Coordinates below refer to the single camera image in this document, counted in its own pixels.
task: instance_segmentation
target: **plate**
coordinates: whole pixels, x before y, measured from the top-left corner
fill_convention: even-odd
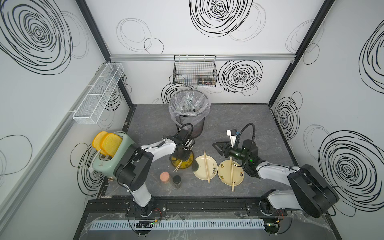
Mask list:
[[[199,165],[197,171],[193,172],[198,179],[208,180],[207,177],[207,168],[205,167],[204,155],[198,156],[195,159],[196,163]],[[217,174],[217,162],[210,156],[207,155],[207,166],[209,171],[209,179],[212,179]]]
[[[238,167],[233,166],[233,184],[239,185],[244,180],[244,171],[236,161],[233,161]],[[231,160],[224,160],[218,167],[218,176],[223,183],[231,186]]]
[[[189,154],[188,160],[183,161],[183,162],[181,163],[179,169],[186,169],[187,167],[191,166],[192,163],[193,163],[193,157],[194,157],[194,155],[193,155],[193,152],[191,151],[190,154]],[[169,159],[170,159],[171,164],[172,164],[175,168],[179,165],[179,163],[180,163],[180,161],[181,161],[180,159],[177,159],[177,158],[174,157],[173,155],[171,155],[171,156],[169,157]]]

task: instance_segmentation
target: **aluminum rail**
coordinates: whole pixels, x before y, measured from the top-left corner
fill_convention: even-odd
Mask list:
[[[179,54],[132,54],[132,55],[111,55],[112,62],[128,62],[128,61],[174,61]],[[209,56],[216,56],[216,61],[230,60],[290,60],[294,61],[296,55],[294,53],[274,53],[274,54],[180,54],[180,56],[188,56],[189,61],[204,61]]]

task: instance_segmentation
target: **jar lid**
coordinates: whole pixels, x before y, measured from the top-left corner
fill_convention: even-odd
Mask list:
[[[173,183],[174,184],[180,184],[181,183],[181,177],[179,175],[176,175],[173,177]]]

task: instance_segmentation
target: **white cable tray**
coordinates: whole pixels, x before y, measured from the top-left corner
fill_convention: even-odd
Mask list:
[[[121,63],[107,63],[73,115],[78,124],[96,124],[124,72]]]
[[[264,229],[264,220],[254,219],[177,219],[161,220],[151,228],[136,228],[139,220],[130,220],[134,230]],[[131,230],[128,220],[96,220],[89,230]]]

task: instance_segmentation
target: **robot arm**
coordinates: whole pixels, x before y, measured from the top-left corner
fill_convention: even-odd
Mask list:
[[[175,152],[179,156],[189,156],[189,154],[183,153],[190,151],[194,144],[190,139],[193,127],[191,131],[187,131],[183,129],[186,125],[190,124],[183,125],[176,135],[164,135],[163,140],[151,145],[131,144],[115,167],[114,176],[118,183],[128,189],[140,207],[146,208],[152,198],[145,185],[152,162]]]
[[[264,213],[271,213],[279,208],[290,208],[304,210],[312,217],[320,217],[339,200],[337,193],[311,165],[287,167],[266,162],[259,158],[258,148],[250,139],[244,140],[242,148],[238,148],[240,135],[246,127],[240,134],[235,129],[228,130],[230,142],[216,142],[212,145],[220,155],[242,161],[242,167],[248,175],[271,179],[292,188],[287,191],[270,191],[261,205],[264,206]]]

